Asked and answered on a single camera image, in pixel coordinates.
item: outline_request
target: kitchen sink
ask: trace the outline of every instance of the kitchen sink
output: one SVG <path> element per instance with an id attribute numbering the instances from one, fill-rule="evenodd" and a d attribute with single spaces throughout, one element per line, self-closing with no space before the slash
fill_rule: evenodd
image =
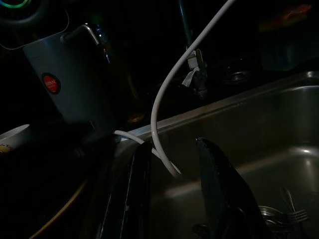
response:
<path id="1" fill-rule="evenodd" d="M 319 236 L 319 72 L 305 72 L 158 123 L 163 147 L 183 172 L 174 179 L 152 161 L 150 238 L 194 239 L 206 222 L 196 137 L 218 144 L 250 186 L 259 205 L 288 211 L 280 188 L 290 189 L 310 238 Z M 131 131 L 151 139 L 150 126 Z M 137 144 L 119 142 L 119 165 Z"/>

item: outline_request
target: metal pipe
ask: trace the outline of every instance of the metal pipe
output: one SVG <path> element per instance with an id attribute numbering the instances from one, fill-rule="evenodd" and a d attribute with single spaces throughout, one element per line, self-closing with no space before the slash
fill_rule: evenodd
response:
<path id="1" fill-rule="evenodd" d="M 191 34 L 190 34 L 189 26 L 187 23 L 187 18 L 186 18 L 183 0 L 179 0 L 179 12 L 180 12 L 180 16 L 181 16 L 181 19 L 183 22 L 184 33 L 185 33 L 185 37 L 186 37 L 186 44 L 187 44 L 187 47 L 189 47 L 193 41 L 191 40 Z"/>
<path id="2" fill-rule="evenodd" d="M 100 44 L 99 39 L 96 37 L 94 31 L 92 30 L 92 28 L 89 27 L 89 25 L 87 23 L 79 26 L 77 29 L 75 29 L 74 31 L 72 31 L 70 33 L 66 33 L 66 34 L 62 35 L 61 42 L 69 44 L 73 40 L 74 37 L 76 37 L 77 35 L 79 35 L 82 32 L 89 33 L 92 40 L 94 41 L 95 45 Z"/>

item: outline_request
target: fork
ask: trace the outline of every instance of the fork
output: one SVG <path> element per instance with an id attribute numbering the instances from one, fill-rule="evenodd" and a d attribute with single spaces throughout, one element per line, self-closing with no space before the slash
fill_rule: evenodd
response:
<path id="1" fill-rule="evenodd" d="M 292 211 L 292 212 L 290 212 L 290 215 L 292 215 L 295 218 L 298 217 L 299 219 L 300 218 L 303 218 L 304 220 L 309 219 L 309 216 L 307 215 L 305 210 L 302 210 L 304 212 L 297 214 L 296 208 L 294 205 L 294 201 L 293 201 L 293 198 L 291 196 L 291 192 L 289 191 L 288 188 L 286 188 L 286 187 L 281 188 L 280 194 L 281 194 L 282 199 L 287 204 L 288 208 Z M 305 230 L 300 222 L 298 224 L 296 224 L 296 226 L 294 226 L 294 229 L 295 229 L 297 239 L 309 239 L 309 237 L 307 236 L 307 234 L 306 234 L 306 232 L 305 232 Z"/>
<path id="2" fill-rule="evenodd" d="M 291 224 L 301 223 L 309 219 L 309 215 L 305 210 L 287 213 L 288 221 Z"/>
<path id="3" fill-rule="evenodd" d="M 263 217 L 267 221 L 283 227 L 293 226 L 309 218 L 305 210 L 290 213 L 282 213 L 271 216 L 263 215 Z"/>

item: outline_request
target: gray appliance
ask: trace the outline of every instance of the gray appliance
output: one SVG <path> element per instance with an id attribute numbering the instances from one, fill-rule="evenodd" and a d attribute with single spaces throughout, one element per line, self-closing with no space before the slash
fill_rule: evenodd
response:
<path id="1" fill-rule="evenodd" d="M 43 2 L 46 2 L 47 5 L 56 3 L 56 1 L 51 0 Z M 5 6 L 0 5 L 1 30 L 12 31 L 13 29 L 17 33 L 21 28 L 32 27 L 34 29 L 37 25 L 42 27 L 45 16 L 50 14 L 50 5 L 43 7 L 43 2 L 38 5 L 37 10 L 33 9 L 34 17 L 19 19 L 19 21 L 5 21 L 4 16 L 1 15 L 1 10 Z M 94 66 L 91 65 L 90 59 L 81 51 L 81 47 L 77 47 L 76 44 L 66 44 L 61 40 L 63 35 L 68 34 L 65 30 L 68 27 L 69 18 L 64 8 L 59 8 L 59 10 L 61 14 L 67 16 L 65 21 L 60 22 L 61 30 L 15 47 L 5 45 L 6 41 L 0 37 L 0 44 L 11 50 L 23 49 L 64 121 L 67 123 L 91 122 L 94 131 L 87 136 L 85 141 L 96 141 L 114 131 L 115 120 L 106 93 L 102 90 L 99 77 Z"/>

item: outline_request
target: metal utensil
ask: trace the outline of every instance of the metal utensil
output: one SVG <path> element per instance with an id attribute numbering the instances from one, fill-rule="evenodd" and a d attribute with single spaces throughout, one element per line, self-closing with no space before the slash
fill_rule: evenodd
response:
<path id="1" fill-rule="evenodd" d="M 273 224 L 277 227 L 291 227 L 293 225 L 288 216 L 277 209 L 259 206 L 259 210 L 268 224 Z"/>
<path id="2" fill-rule="evenodd" d="M 305 210 L 301 210 L 302 213 L 298 213 L 300 211 L 296 212 L 293 197 L 292 197 L 291 192 L 288 188 L 286 188 L 286 187 L 281 188 L 280 194 L 281 194 L 282 199 L 286 203 L 287 207 L 292 211 L 292 213 L 290 213 L 292 220 L 295 219 L 296 222 L 298 222 L 296 224 L 296 226 L 294 227 L 296 238 L 297 239 L 309 238 L 307 236 L 306 232 L 304 231 L 302 224 L 301 224 L 301 222 L 309 219 L 307 212 Z"/>

